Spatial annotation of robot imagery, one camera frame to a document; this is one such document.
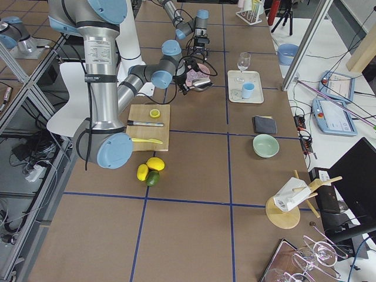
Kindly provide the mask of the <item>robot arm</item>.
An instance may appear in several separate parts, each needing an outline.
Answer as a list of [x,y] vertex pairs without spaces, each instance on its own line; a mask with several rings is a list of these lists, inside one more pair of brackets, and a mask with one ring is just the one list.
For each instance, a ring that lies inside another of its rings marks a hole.
[[137,35],[127,31],[126,21],[133,20],[130,2],[49,1],[48,5],[54,30],[83,38],[82,69],[89,116],[75,131],[75,152],[85,162],[117,169],[129,160],[133,151],[132,140],[119,120],[120,112],[147,83],[165,89],[174,82],[183,93],[190,90],[186,84],[189,61],[182,55],[179,41],[205,31],[209,12],[201,9],[194,19],[185,21],[172,1],[162,1],[176,29],[176,38],[163,43],[158,64],[131,66],[127,77],[119,82],[116,38],[124,36],[130,43],[137,42]]
[[207,45],[210,43],[207,34],[209,11],[199,9],[196,16],[192,17],[185,10],[176,8],[173,1],[164,0],[157,3],[165,10],[175,27],[176,38],[184,40],[190,37],[185,47],[187,54],[201,55],[206,61],[209,57]]

